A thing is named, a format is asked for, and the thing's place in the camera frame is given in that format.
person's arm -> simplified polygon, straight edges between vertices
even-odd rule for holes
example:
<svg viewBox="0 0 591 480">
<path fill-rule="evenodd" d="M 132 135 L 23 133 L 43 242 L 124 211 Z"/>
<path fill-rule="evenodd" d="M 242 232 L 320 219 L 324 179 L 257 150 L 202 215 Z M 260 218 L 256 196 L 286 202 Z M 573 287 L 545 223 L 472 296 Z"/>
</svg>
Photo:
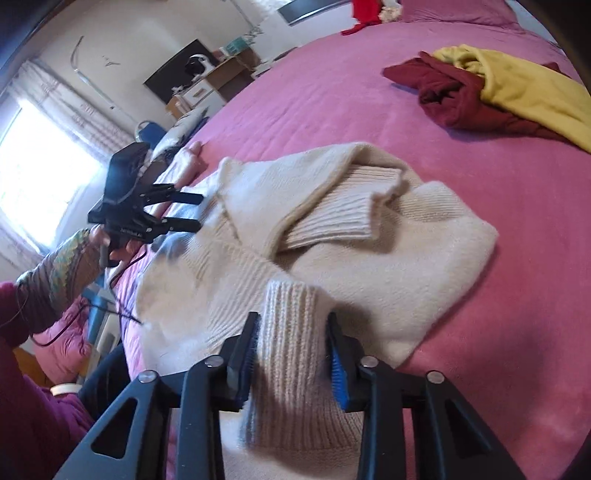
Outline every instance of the person's arm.
<svg viewBox="0 0 591 480">
<path fill-rule="evenodd" d="M 58 321 L 99 273 L 99 249 L 85 229 L 20 276 L 17 297 L 29 332 L 41 333 Z"/>
</svg>

window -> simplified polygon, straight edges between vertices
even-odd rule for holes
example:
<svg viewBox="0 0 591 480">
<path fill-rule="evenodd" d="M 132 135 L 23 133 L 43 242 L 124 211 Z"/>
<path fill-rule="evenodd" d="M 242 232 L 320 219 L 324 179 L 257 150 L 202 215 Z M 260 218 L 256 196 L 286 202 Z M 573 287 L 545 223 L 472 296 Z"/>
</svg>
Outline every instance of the window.
<svg viewBox="0 0 591 480">
<path fill-rule="evenodd" d="M 68 204 L 99 169 L 39 110 L 23 104 L 0 137 L 0 209 L 35 242 L 49 247 Z"/>
</svg>

metal bolt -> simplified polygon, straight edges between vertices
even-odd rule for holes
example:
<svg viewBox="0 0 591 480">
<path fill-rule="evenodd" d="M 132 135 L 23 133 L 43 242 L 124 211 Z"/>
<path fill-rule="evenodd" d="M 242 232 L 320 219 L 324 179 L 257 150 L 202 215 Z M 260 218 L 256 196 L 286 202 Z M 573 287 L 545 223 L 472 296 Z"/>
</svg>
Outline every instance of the metal bolt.
<svg viewBox="0 0 591 480">
<path fill-rule="evenodd" d="M 205 359 L 205 365 L 209 368 L 221 367 L 223 365 L 223 357 L 219 355 L 212 355 Z"/>
<path fill-rule="evenodd" d="M 378 359 L 375 358 L 374 356 L 364 356 L 361 359 L 361 366 L 365 367 L 365 368 L 374 368 L 378 366 Z"/>
<path fill-rule="evenodd" d="M 150 383 L 158 378 L 158 374 L 154 370 L 144 370 L 138 375 L 140 383 Z"/>
<path fill-rule="evenodd" d="M 441 372 L 438 372 L 437 370 L 431 370 L 427 374 L 427 380 L 435 384 L 443 383 L 445 381 L 445 375 L 443 375 Z"/>
</svg>

wooden desk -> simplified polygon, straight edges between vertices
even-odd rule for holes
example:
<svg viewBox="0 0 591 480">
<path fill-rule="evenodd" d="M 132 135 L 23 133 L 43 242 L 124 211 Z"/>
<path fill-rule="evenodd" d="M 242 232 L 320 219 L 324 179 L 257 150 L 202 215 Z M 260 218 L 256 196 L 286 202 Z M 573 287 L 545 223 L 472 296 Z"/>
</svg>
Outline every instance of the wooden desk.
<svg viewBox="0 0 591 480">
<path fill-rule="evenodd" d="M 202 76 L 190 88 L 174 95 L 166 110 L 179 119 L 198 106 L 207 106 L 207 114 L 211 117 L 253 81 L 250 67 L 240 56 L 231 57 Z"/>
</svg>

white curtain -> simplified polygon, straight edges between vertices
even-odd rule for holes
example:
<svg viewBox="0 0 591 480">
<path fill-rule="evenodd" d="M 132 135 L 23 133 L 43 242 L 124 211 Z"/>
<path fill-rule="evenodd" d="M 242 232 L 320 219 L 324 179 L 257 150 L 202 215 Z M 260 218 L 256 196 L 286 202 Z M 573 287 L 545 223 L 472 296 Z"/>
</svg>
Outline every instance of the white curtain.
<svg viewBox="0 0 591 480">
<path fill-rule="evenodd" d="M 134 142 L 129 133 L 38 61 L 27 60 L 22 64 L 10 82 L 8 92 L 17 100 L 35 105 L 101 163 L 107 164 L 113 153 Z"/>
<path fill-rule="evenodd" d="M 0 257 L 23 273 L 35 268 L 47 253 L 0 210 Z"/>
</svg>

